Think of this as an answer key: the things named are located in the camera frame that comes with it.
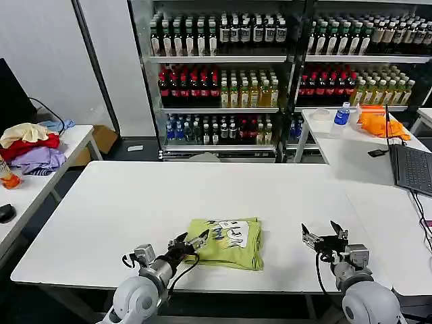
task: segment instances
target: cardboard box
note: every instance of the cardboard box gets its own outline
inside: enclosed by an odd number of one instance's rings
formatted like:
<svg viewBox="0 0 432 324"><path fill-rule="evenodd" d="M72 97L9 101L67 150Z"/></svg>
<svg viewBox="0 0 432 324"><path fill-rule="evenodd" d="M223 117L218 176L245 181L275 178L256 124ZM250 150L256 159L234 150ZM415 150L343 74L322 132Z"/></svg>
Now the cardboard box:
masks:
<svg viewBox="0 0 432 324"><path fill-rule="evenodd" d="M117 133L113 132L104 125L94 125L93 128L93 138L96 142L98 149L102 153L108 154L109 150L117 140ZM81 153L72 163L72 167L82 167L88 165L90 161L92 161L90 156L90 150L86 147L84 150L81 151Z"/></svg>

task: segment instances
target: graphic print on shirt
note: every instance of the graphic print on shirt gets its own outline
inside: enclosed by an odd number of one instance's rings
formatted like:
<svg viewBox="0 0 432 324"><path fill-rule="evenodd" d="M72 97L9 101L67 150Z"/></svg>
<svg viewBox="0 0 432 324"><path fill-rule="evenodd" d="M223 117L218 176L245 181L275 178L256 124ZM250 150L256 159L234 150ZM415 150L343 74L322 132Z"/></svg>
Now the graphic print on shirt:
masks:
<svg viewBox="0 0 432 324"><path fill-rule="evenodd" d="M239 246L246 248L249 236L249 224L247 221L207 221L212 227L212 238L216 240L222 248L233 248Z"/></svg>

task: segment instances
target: computer mouse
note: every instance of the computer mouse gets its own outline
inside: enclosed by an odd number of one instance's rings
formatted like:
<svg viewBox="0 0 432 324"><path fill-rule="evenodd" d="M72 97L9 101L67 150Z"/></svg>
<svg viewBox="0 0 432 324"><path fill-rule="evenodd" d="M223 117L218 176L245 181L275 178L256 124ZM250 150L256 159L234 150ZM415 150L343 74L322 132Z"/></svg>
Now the computer mouse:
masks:
<svg viewBox="0 0 432 324"><path fill-rule="evenodd" d="M8 223L16 216L14 206L11 204L0 207L0 223Z"/></svg>

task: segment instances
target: orange object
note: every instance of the orange object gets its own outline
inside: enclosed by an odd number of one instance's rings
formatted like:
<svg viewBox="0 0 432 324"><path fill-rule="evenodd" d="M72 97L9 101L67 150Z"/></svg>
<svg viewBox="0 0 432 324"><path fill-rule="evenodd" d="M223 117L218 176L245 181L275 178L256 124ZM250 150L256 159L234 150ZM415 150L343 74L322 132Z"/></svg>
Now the orange object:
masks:
<svg viewBox="0 0 432 324"><path fill-rule="evenodd" d="M361 113L358 122L362 129L369 133L385 138L385 116L372 113ZM395 119L387 124L387 135L389 137L400 137L402 140L410 140L411 136L404 132L403 125Z"/></svg>

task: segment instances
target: dark floor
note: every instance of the dark floor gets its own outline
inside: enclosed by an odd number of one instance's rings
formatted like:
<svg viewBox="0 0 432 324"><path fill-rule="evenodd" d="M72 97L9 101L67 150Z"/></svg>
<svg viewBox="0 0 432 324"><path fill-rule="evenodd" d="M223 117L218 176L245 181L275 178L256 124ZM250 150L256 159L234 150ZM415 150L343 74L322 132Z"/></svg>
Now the dark floor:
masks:
<svg viewBox="0 0 432 324"><path fill-rule="evenodd" d="M429 143L427 143L427 146L432 148L432 141ZM128 147L134 145L143 145L144 148L142 151L128 152ZM111 153L104 156L104 159L158 161L158 146L155 139L125 139L116 143ZM72 169L66 172L56 187L60 195L64 196L66 194L81 171L82 169ZM22 232L28 240L27 245L19 248L6 262L5 266L0 269L0 323L2 324L85 323L39 288L17 285L9 278L10 273L44 226L55 207L55 201L51 196L48 196ZM78 293L95 311L102 311L107 297L106 291L79 290ZM403 310L407 313L423 316L432 313L429 299L426 301L410 301L408 303L410 307ZM287 307L280 308L281 304L285 304ZM317 315L320 316L328 307L329 301L322 296L316 296L314 305ZM308 318L306 303L301 295L265 295L265 298L263 298L261 294L233 294L227 296L225 294L176 293L171 302L161 309L161 314L201 317Z"/></svg>

